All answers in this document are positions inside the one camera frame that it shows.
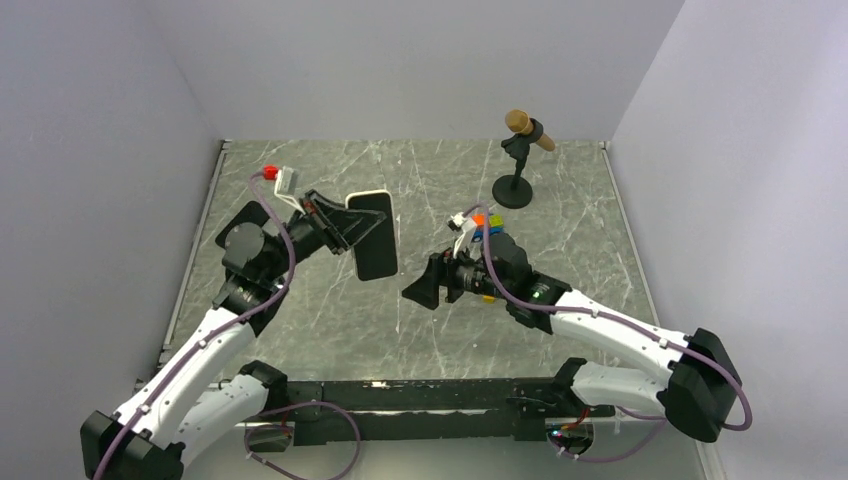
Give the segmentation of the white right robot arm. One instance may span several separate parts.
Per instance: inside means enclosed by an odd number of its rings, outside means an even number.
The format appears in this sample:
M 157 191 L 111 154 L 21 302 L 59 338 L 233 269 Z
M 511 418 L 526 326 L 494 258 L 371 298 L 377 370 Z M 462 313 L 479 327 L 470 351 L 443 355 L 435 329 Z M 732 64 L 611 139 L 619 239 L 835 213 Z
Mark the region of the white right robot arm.
M 622 407 L 660 416 L 688 437 L 715 442 L 731 429 L 741 377 L 721 339 L 699 328 L 685 334 L 639 321 L 591 299 L 531 266 L 505 233 L 490 237 L 474 258 L 447 249 L 429 256 L 403 298 L 430 310 L 470 293 L 502 300 L 519 324 L 571 337 L 610 352 L 621 367 L 567 360 L 551 385 L 553 406 L 572 416 L 583 408 Z

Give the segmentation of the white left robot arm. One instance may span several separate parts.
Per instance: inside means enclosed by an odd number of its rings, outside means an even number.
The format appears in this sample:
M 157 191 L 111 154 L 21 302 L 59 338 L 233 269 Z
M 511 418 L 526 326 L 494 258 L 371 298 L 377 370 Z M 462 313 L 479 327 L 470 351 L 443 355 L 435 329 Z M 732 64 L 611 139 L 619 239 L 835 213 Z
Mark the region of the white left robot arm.
M 245 204 L 216 237 L 223 285 L 200 325 L 158 373 L 112 413 L 92 413 L 80 430 L 90 479 L 179 479 L 236 424 L 279 417 L 287 376 L 252 361 L 219 391 L 209 386 L 275 317 L 296 266 L 313 253 L 352 252 L 364 281 L 398 269 L 392 198 L 386 190 L 350 194 L 343 202 L 314 190 L 278 218 L 263 198 Z

